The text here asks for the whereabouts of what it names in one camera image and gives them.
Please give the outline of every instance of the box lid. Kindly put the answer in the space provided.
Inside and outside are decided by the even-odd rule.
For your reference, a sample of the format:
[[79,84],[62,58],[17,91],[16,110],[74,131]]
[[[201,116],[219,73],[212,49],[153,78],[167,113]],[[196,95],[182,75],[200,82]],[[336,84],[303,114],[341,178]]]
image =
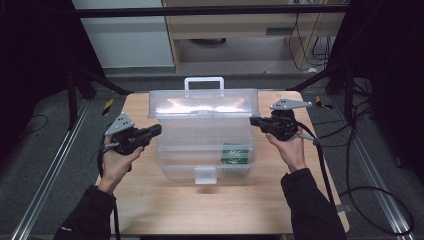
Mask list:
[[257,89],[157,90],[149,92],[149,118],[260,116]]

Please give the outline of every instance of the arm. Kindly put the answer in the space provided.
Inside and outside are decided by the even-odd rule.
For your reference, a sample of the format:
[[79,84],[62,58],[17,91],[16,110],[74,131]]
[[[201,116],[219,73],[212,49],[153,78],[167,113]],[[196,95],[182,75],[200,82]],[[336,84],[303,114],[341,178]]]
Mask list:
[[293,233],[296,239],[346,239],[340,218],[318,189],[311,171],[307,168],[303,139],[295,135],[283,142],[267,133],[268,141],[274,145],[290,174],[281,179],[281,186],[291,209]]
[[103,154],[103,177],[98,187],[88,188],[76,208],[57,230],[56,240],[110,239],[110,214],[115,207],[113,191],[127,173],[131,163],[140,157],[143,148],[122,156],[113,149]]

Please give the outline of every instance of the gray carpet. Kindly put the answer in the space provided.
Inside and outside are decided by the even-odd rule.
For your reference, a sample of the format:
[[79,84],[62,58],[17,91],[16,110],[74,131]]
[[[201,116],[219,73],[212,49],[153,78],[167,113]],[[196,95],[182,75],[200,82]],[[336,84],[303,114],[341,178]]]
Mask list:
[[[224,76],[226,88],[260,88],[285,89],[306,79],[308,75],[228,75]],[[182,89],[182,79],[177,77],[146,77],[132,79],[112,79],[117,85],[137,92],[154,89]],[[52,235],[59,224],[75,206],[87,186],[97,177],[97,168],[92,159],[99,140],[108,123],[114,120],[120,112],[125,96],[119,96],[103,86],[96,85],[98,91],[95,100],[91,101],[88,115],[78,133],[72,149],[64,163],[53,189],[36,221],[33,235]],[[331,98],[322,95],[324,104],[334,104]],[[105,102],[114,99],[114,104],[108,116],[101,116]],[[315,95],[304,94],[305,100],[315,101]],[[317,106],[308,108],[314,124],[341,120],[336,110]],[[18,144],[13,146],[8,156],[7,164],[2,167],[0,176],[0,235],[13,232],[26,208],[30,204],[44,174],[62,142],[68,125],[68,109],[66,92],[40,101],[34,110],[48,118],[48,123],[34,133],[24,134]],[[28,124],[27,131],[42,127],[44,117],[35,117]],[[342,122],[331,122],[315,125],[318,136],[325,135],[343,126]],[[365,116],[357,125],[358,137],[364,142],[367,151],[390,191],[398,196],[414,214],[416,228],[415,239],[424,239],[424,186],[411,170],[398,168],[394,162],[395,156],[387,143],[384,133],[375,120]],[[346,190],[345,166],[346,146],[331,147],[347,142],[346,131],[332,137],[322,139],[324,155],[327,160],[333,180],[339,192]],[[351,186],[369,185],[366,174],[357,159],[354,150],[351,151],[350,181]],[[358,192],[354,194],[361,209],[387,229],[390,228],[384,212],[373,192]],[[350,201],[342,197],[342,202]],[[375,229],[356,211],[347,213],[350,223],[349,239],[398,239]]]

